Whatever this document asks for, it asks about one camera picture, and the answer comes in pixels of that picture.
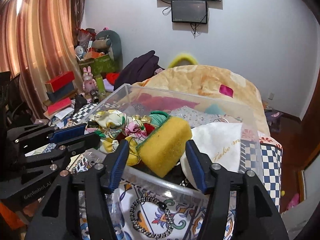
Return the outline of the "floral yellow scarf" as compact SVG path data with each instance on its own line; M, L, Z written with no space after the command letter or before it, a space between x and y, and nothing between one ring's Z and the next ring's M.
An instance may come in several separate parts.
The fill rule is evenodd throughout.
M95 131L100 137L99 151L104 154L114 153L120 142L129 143L129 157L126 164L134 166L141 158L137 147L145 141L149 133L145 122L139 116L130 116L119 110L98 111L91 115L91 120L98 124Z

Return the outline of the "white drawstring cloth bag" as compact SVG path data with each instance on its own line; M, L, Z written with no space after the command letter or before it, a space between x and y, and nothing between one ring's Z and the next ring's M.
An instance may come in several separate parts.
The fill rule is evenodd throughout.
M212 122L192 128L191 139L212 163L218 163L228 171L238 172L241 130L241 123Z

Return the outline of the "green knitted glove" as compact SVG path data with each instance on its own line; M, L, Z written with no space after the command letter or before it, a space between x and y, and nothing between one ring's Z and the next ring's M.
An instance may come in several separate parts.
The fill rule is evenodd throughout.
M149 117L151 118L151 124L153 126L160 127L170 116L168 113L163 111L151 111Z

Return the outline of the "yellow green sponge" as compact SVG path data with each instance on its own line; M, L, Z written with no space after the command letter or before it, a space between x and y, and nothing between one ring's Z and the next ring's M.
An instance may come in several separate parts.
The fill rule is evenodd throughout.
M163 178L180 160L185 144L192 137L189 123L170 116L137 147L141 161L158 177Z

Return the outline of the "red book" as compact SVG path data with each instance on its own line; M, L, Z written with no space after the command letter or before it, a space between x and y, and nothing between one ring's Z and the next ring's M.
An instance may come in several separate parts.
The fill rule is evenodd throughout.
M52 115L56 112L59 112L65 108L69 107L71 104L72 104L72 101L70 98L62 99L62 100L48 106L48 109L47 109L48 115Z

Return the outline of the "dark blue box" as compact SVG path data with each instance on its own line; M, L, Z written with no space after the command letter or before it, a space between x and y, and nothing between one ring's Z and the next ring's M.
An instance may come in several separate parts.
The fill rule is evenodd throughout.
M47 92L47 96L52 103L55 103L57 101L60 101L64 96L66 96L73 90L74 90L74 85L73 85L73 82L71 81L70 83L66 84L56 92Z

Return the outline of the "red gift box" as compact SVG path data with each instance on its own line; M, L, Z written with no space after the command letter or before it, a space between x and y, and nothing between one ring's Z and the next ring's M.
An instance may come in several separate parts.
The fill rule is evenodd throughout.
M54 93L59 89L69 84L75 79L74 73L72 71L63 72L62 74L56 76L55 78L47 81L45 87L47 92Z

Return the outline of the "green bottle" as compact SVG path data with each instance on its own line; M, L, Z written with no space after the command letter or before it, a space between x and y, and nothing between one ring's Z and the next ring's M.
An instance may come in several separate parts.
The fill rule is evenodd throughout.
M99 93L105 93L105 86L104 86L104 82L103 82L103 77L99 74L95 76L95 80L97 83L97 88Z

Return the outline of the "green cardboard box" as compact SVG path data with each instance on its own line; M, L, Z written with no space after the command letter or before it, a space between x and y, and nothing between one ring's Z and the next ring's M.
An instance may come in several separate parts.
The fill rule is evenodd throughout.
M95 59L88 59L85 61L78 61L80 71L83 73L84 68L91 67L91 72L94 76L101 73L115 73L120 70L119 62L113 61L109 55L97 57Z

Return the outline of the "patterned bed sheet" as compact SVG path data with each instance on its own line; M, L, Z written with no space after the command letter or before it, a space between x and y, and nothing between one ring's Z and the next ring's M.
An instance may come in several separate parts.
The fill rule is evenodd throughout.
M71 121L68 122L66 127L71 127L75 124L80 124L82 120L88 118L85 123L88 123L91 120L91 115L89 112L97 106L96 104L84 105L81 107L71 118ZM107 103L103 107L106 109L102 111L108 111L116 109L117 104ZM168 113L169 116L176 116L186 120L191 129L201 125L209 124L212 122L226 122L226 123L242 123L240 117L233 118L225 113L223 114L211 114L203 113L201 111L191 108L187 105L185 100L182 100L182 106L178 106L173 110L164 110ZM146 120L147 117L142 117L142 113L138 114L142 121ZM245 171L249 168L254 168L255 164L255 143L253 138L253 132L250 129L244 128L241 134L241 144L240 144L240 166L239 171ZM281 188L281 161L283 148L280 143L274 140L272 137L267 137L265 134L259 132L260 148L262 154L262 163L263 163L263 180L264 185L267 189L267 192L270 194L271 199L276 205L276 208L280 209L280 188ZM102 157L105 157L106 154L97 152L98 150L88 150L86 153L80 155L80 157L74 157L72 159L72 164L69 166L73 173L78 173L82 171L87 171L93 164L100 161ZM172 174L167 174L168 178L163 178L166 180L177 179L177 182L171 182L173 184L179 184L184 189L191 190L191 178L186 177L183 173L187 172L185 167L186 157L182 156L183 163L181 164L178 161L177 165L170 171ZM135 169L147 168L143 166L143 162L140 161L137 165L132 166ZM111 204L111 211L116 213L116 235L118 239L148 239L144 237L141 233L138 233L137 230L133 229L133 225L129 217L125 212L129 211L131 205L134 201L142 197L153 197L159 200L163 200L167 204L168 209L170 210L170 215L173 221L173 230L164 239L196 239L204 215L206 213L205 201L200 198L189 196L182 193L177 193L177 196L172 195L172 191L159 186L161 193L156 193L155 190L151 189L151 186L146 188L146 179L138 178L135 176L136 180L126 178L121 181L120 189L116 190L116 197L118 198L115 204ZM229 210L227 217L227 225L224 239L231 239L234 229L235 222L235 209L236 209L236 192L232 191L230 193L230 202ZM141 218L139 225L146 230L146 232L152 232L154 234L160 234L167 230L168 223L164 211L161 211L159 207L151 204L150 202L144 202L139 204L136 208L137 218ZM90 239L88 233L87 219L85 212L80 212L80 223L82 230L82 238Z

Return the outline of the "red cloth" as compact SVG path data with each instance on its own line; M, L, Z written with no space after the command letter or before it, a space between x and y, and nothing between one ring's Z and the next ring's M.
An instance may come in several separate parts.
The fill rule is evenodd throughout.
M125 138L134 138L138 141L144 141L155 128L150 123L143 123L139 120L129 122L117 135L117 140Z

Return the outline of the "grey plush toy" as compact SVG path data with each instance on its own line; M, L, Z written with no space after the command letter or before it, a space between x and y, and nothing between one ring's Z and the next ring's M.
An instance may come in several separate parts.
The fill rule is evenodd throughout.
M118 61L122 55L120 36L113 30L97 33L92 47L98 51L108 52L113 61Z

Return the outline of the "orange striped curtain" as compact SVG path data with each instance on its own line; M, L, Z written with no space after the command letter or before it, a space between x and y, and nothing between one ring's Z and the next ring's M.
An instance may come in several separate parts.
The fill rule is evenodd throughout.
M35 118L45 111L47 81L72 71L82 88L75 14L74 0L1 0L1 71L20 74L22 98Z

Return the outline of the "orange yellow fleece blanket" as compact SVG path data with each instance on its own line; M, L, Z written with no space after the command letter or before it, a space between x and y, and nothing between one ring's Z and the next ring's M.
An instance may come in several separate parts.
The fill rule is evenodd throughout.
M208 65L178 66L134 85L247 105L253 111L258 131L270 135L259 90L251 81L228 69Z

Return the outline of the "small black wall monitor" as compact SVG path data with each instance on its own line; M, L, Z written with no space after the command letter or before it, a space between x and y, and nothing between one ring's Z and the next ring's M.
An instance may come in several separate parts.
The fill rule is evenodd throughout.
M207 2L202 0L172 0L171 21L173 23L207 24Z

